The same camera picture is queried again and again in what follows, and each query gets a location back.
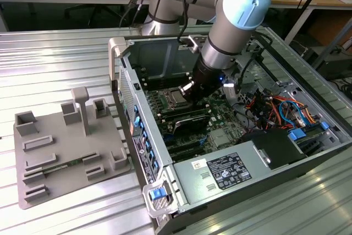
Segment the blue wire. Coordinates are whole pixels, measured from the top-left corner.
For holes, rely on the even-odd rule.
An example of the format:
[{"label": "blue wire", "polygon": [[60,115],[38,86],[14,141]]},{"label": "blue wire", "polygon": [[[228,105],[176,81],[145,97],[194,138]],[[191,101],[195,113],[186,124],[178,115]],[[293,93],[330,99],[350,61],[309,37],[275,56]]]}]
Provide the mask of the blue wire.
[{"label": "blue wire", "polygon": [[208,134],[206,134],[204,138],[200,139],[200,140],[199,140],[200,145],[203,145],[204,142],[207,140],[207,138],[208,138]]},{"label": "blue wire", "polygon": [[284,116],[284,114],[282,113],[282,104],[284,104],[285,102],[286,102],[286,101],[281,102],[281,104],[280,104],[280,106],[279,106],[280,116],[282,117],[282,119],[283,119],[284,121],[290,123],[290,124],[293,126],[293,128],[295,129],[295,128],[296,128],[295,124],[294,124],[292,121],[290,121],[289,119],[286,119],[285,116]]},{"label": "blue wire", "polygon": [[301,116],[302,120],[304,121],[304,123],[305,123],[306,125],[311,124],[311,123],[304,117],[304,115],[303,115],[301,109],[299,108],[299,106],[298,106],[295,102],[290,101],[290,100],[286,100],[286,101],[281,102],[281,104],[280,104],[280,106],[279,106],[280,116],[283,118],[283,120],[285,120],[285,121],[287,121],[288,123],[290,123],[290,124],[293,126],[293,128],[296,127],[292,121],[290,121],[289,119],[286,119],[286,118],[283,116],[283,113],[282,113],[282,104],[284,104],[285,102],[289,102],[289,103],[291,103],[293,106],[295,106],[295,107],[297,108],[299,115]]}]

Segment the white label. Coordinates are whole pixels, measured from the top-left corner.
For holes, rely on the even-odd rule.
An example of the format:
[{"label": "white label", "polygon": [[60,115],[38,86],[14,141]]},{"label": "white label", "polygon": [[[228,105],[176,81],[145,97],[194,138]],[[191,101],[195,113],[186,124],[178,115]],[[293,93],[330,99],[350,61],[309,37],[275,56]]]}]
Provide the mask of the white label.
[{"label": "white label", "polygon": [[207,160],[200,159],[200,160],[194,161],[194,162],[192,162],[192,166],[193,166],[194,170],[197,170],[197,169],[202,168],[202,167],[206,167],[207,166]]}]

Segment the metal bracket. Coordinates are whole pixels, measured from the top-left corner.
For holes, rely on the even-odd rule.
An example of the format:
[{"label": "metal bracket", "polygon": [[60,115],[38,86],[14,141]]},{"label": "metal bracket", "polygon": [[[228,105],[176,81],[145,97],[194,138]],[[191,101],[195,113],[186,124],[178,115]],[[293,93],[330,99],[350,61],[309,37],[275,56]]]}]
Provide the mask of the metal bracket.
[{"label": "metal bracket", "polygon": [[111,38],[108,43],[109,49],[109,76],[110,86],[112,90],[117,89],[115,81],[115,54],[117,57],[121,56],[128,48],[128,44],[124,37]]},{"label": "metal bracket", "polygon": [[[162,207],[160,209],[155,209],[153,201],[151,200],[151,198],[149,196],[149,193],[150,193],[150,191],[157,189],[157,188],[160,188],[160,187],[164,187],[168,191],[168,194],[172,193],[173,200],[167,206]],[[160,217],[165,214],[171,214],[171,213],[174,213],[178,210],[178,202],[177,202],[176,196],[171,191],[171,188],[170,188],[169,183],[167,181],[167,177],[164,175],[164,173],[163,173],[163,175],[161,175],[159,180],[156,180],[155,182],[153,182],[151,184],[145,185],[142,190],[142,195],[144,197],[144,201],[147,206],[148,214],[152,218],[157,218],[157,217]]]},{"label": "metal bracket", "polygon": [[183,40],[190,47],[192,53],[200,53],[207,37],[203,35],[189,35],[188,39]]}]

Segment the desk leg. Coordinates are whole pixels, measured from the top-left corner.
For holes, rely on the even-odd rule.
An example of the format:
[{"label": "desk leg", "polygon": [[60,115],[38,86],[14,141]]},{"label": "desk leg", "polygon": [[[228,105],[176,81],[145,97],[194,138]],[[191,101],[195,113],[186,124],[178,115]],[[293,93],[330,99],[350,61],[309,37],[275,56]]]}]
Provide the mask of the desk leg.
[{"label": "desk leg", "polygon": [[308,7],[305,11],[303,11],[302,15],[299,17],[296,24],[292,27],[289,34],[285,38],[285,42],[288,45],[292,42],[293,38],[296,36],[298,31],[301,29],[304,22],[306,22],[307,18],[310,16],[312,11],[313,11],[313,8],[310,8],[310,7]]},{"label": "desk leg", "polygon": [[0,32],[6,32],[6,31],[8,31],[8,28],[7,28],[4,16],[0,9]]}]

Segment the robot end effector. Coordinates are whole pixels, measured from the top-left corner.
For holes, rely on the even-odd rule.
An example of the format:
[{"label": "robot end effector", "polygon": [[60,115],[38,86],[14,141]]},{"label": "robot end effector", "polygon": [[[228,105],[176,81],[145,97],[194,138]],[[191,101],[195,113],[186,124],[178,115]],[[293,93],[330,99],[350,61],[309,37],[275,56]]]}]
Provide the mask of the robot end effector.
[{"label": "robot end effector", "polygon": [[180,92],[189,102],[209,96],[225,82],[236,86],[235,58],[262,23],[270,0],[215,0],[216,21],[200,51],[192,79]]}]

